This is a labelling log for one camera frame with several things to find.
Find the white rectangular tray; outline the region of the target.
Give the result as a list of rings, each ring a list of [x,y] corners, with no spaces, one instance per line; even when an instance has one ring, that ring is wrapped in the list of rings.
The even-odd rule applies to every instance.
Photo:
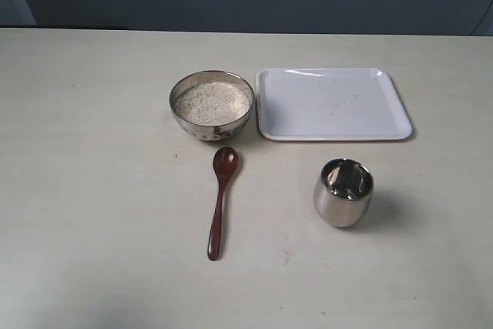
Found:
[[[263,69],[257,124],[273,141],[367,142],[411,137],[391,77],[377,68]]]

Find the shiny steel cup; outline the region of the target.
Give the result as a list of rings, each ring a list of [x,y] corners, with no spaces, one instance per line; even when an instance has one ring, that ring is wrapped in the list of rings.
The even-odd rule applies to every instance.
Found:
[[[366,214],[373,191],[374,178],[365,166],[353,159],[332,159],[317,178],[314,209],[332,227],[353,227]]]

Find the dark red wooden spoon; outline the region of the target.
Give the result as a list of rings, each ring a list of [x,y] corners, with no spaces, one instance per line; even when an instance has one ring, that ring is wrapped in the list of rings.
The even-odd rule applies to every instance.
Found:
[[[209,260],[217,260],[220,256],[223,225],[223,198],[228,183],[233,178],[236,169],[239,166],[239,161],[239,155],[229,146],[219,148],[213,158],[213,171],[218,182],[218,194],[207,246],[207,256]]]

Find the steel bowl of rice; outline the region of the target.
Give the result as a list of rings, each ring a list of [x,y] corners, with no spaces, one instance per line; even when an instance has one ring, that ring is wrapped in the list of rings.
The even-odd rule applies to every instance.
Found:
[[[169,106],[181,128],[209,142],[229,139],[251,117],[252,86],[239,75],[220,70],[194,72],[171,89]]]

